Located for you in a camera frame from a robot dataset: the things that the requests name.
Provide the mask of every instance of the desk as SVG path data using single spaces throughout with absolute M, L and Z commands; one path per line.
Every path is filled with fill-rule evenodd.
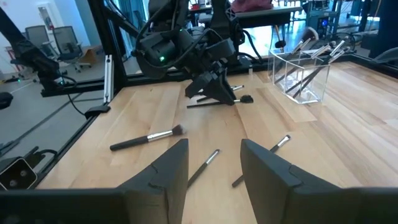
M 267 148 L 340 187 L 398 186 L 398 81 L 351 62 L 332 66 L 322 104 L 297 105 L 269 83 L 267 72 L 228 77 L 245 85 L 253 104 L 186 109 L 189 81 L 124 88 L 38 186 L 40 189 L 116 187 L 180 138 L 189 138 L 189 176 L 215 150 L 221 153 L 187 192 L 189 223 L 255 223 L 241 175 L 240 143 Z M 182 124 L 188 133 L 111 152 L 111 144 Z
M 236 16 L 242 28 L 253 28 L 288 24 L 290 23 L 290 13 L 299 10 L 302 10 L 302 8 L 295 6 L 276 6 L 269 10 L 237 12 Z M 211 14 L 202 13 L 199 15 L 198 21 L 201 23 L 209 23 L 211 18 Z

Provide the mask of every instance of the silver brush ferrule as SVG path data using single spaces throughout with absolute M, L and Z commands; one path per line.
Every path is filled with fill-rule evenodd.
M 329 49 L 330 49 L 330 45 L 329 44 L 326 45 L 326 46 L 323 46 L 323 47 L 319 48 L 314 54 L 312 54 L 311 58 L 314 59 L 314 58 L 318 57 L 319 55 L 323 54 L 325 51 L 327 51 Z
M 300 42 L 297 44 L 297 46 L 293 49 L 292 54 L 296 53 L 296 51 L 298 51 L 301 48 L 303 43 L 304 43 L 304 41 L 300 40 Z
M 312 39 L 308 38 L 302 45 L 301 45 L 301 49 L 303 49 Z
M 173 135 L 173 131 L 164 131 L 161 133 L 155 133 L 155 134 L 150 134 L 148 135 L 148 141 L 155 141 L 161 138 L 169 137 Z
M 207 165 L 211 163 L 211 161 L 214 159 L 214 157 L 217 156 L 217 154 L 220 152 L 219 149 L 216 149 L 211 155 L 210 157 L 206 160 Z
M 243 87 L 244 87 L 243 85 L 233 87 L 233 88 L 232 88 L 232 91 L 240 90 L 240 89 L 242 89 Z
M 285 136 L 280 142 L 278 143 L 278 147 L 282 147 L 287 141 L 290 140 L 290 136 Z
M 342 56 L 345 52 L 346 52 L 345 50 L 342 50 L 342 51 L 338 52 L 335 56 L 333 56 L 333 57 L 329 60 L 329 63 L 334 62 L 336 59 L 338 59 L 340 56 Z
M 337 53 L 338 49 L 343 46 L 344 43 L 344 40 L 340 41 L 340 43 L 331 51 L 330 56 L 334 56 Z

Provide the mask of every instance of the brush bristles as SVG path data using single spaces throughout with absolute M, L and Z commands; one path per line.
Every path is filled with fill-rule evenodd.
M 174 127 L 173 129 L 172 129 L 172 131 L 173 131 L 173 135 L 174 136 L 176 136 L 176 135 L 182 135 L 182 134 L 185 134 L 187 131 L 179 124 L 179 125 L 177 125 L 176 127 Z
M 241 97 L 241 103 L 253 103 L 254 99 L 251 97 L 251 95 L 243 95 Z

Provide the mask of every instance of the person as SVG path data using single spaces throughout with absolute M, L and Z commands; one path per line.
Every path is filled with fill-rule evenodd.
M 235 0 L 232 2 L 234 12 L 251 12 L 272 9 L 272 0 Z

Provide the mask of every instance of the wooden table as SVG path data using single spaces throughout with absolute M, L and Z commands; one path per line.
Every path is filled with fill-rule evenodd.
M 271 148 L 292 140 L 279 156 L 340 187 L 398 186 L 398 82 L 353 64 L 332 66 L 322 104 L 296 105 L 269 83 L 267 72 L 229 77 L 245 85 L 249 105 L 186 109 L 190 83 L 124 88 L 39 185 L 40 189 L 116 187 L 180 138 L 189 138 L 189 176 L 215 150 L 222 152 L 187 192 L 183 223 L 255 223 L 241 175 L 240 143 Z M 111 144 L 182 124 L 188 133 L 111 152 Z

